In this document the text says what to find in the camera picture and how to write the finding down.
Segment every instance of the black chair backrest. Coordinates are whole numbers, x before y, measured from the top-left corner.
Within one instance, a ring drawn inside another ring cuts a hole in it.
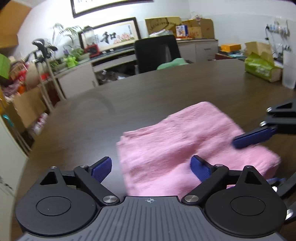
[[[135,42],[135,52],[140,73],[156,70],[158,66],[181,58],[174,35],[165,35]]]

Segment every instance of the pink towel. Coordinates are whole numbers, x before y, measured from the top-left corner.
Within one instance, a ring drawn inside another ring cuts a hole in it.
[[[183,109],[154,126],[125,132],[117,148],[128,195],[182,198],[200,184],[190,169],[193,155],[232,170],[253,165],[266,179],[273,177],[280,157],[260,145],[236,150],[231,141],[243,133],[209,102]]]

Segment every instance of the gray ribbed plate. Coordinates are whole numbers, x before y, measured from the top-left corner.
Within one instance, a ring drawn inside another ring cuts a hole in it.
[[[25,234],[20,241],[47,238]],[[243,239],[213,227],[194,206],[177,197],[126,197],[117,206],[102,208],[95,221],[75,234],[49,241],[283,241],[279,234]]]

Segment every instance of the wooden table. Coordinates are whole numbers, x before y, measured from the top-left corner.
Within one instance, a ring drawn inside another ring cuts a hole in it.
[[[281,83],[244,71],[231,59],[189,64],[120,80],[60,102],[36,139],[18,190],[19,199],[49,167],[73,170],[104,156],[113,160],[103,184],[119,197],[126,191],[116,143],[125,131],[158,123],[168,115],[209,101],[245,131],[258,127],[266,108],[296,97]],[[277,135],[265,143],[282,157],[278,176],[296,171],[296,136]],[[17,237],[17,225],[13,225]]]

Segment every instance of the picture frame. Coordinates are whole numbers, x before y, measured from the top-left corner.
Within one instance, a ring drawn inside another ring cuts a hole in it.
[[[153,0],[70,0],[73,18],[98,10],[133,3],[151,2]]]
[[[93,27],[99,51],[118,50],[123,47],[133,46],[134,42],[141,39],[136,18],[126,18]],[[80,46],[86,47],[83,33],[78,33]]]

